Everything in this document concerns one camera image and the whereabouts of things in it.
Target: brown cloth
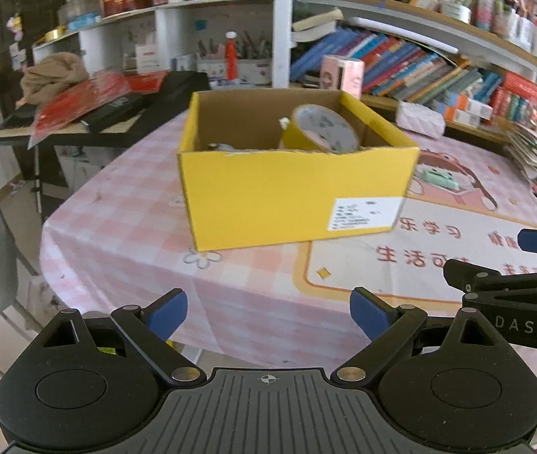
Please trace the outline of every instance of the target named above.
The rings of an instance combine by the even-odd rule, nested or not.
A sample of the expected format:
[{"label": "brown cloth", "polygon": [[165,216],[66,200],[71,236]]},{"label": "brown cloth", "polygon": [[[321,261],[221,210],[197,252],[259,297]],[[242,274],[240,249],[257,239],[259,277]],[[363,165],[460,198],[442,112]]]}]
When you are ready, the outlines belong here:
[{"label": "brown cloth", "polygon": [[25,70],[20,88],[25,102],[47,104],[59,93],[84,80],[88,80],[88,72],[79,56],[54,53]]}]

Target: yellow box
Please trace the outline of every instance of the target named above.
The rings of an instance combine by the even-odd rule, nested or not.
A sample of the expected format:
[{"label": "yellow box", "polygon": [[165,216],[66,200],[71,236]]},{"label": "yellow box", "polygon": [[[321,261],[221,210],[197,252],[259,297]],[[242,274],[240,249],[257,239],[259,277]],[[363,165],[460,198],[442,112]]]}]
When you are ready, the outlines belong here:
[{"label": "yellow box", "polygon": [[[300,104],[342,115],[361,145],[351,154],[278,150],[278,120]],[[210,151],[225,143],[236,152]],[[418,145],[338,90],[196,92],[178,149],[197,250],[263,246],[393,227]]]}]

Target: label sticker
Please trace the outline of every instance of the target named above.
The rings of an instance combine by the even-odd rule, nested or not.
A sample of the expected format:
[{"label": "label sticker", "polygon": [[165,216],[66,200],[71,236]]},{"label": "label sticker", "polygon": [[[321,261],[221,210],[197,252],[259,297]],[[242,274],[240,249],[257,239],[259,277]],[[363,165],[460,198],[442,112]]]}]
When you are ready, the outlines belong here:
[{"label": "label sticker", "polygon": [[402,201],[401,197],[336,198],[327,230],[391,227]]}]

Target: baseboard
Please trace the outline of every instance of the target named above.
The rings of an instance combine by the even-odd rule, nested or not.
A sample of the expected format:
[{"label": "baseboard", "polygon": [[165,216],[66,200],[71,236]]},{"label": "baseboard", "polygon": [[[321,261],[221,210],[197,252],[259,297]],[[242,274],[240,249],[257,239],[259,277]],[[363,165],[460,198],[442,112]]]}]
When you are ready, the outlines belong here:
[{"label": "baseboard", "polygon": [[18,183],[19,181],[22,181],[22,179],[23,175],[21,173],[18,173],[16,176],[10,179],[10,181],[7,182],[5,186],[2,186],[0,188],[0,201],[10,196],[10,193],[12,192],[12,185]]}]

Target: roll of tape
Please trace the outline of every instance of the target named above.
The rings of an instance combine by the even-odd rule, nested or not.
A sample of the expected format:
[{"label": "roll of tape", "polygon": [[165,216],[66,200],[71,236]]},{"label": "roll of tape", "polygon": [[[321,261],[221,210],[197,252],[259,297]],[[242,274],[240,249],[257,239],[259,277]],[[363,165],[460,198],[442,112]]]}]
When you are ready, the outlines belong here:
[{"label": "roll of tape", "polygon": [[337,112],[316,104],[303,104],[292,112],[281,143],[287,150],[348,154],[359,149],[352,126]]}]

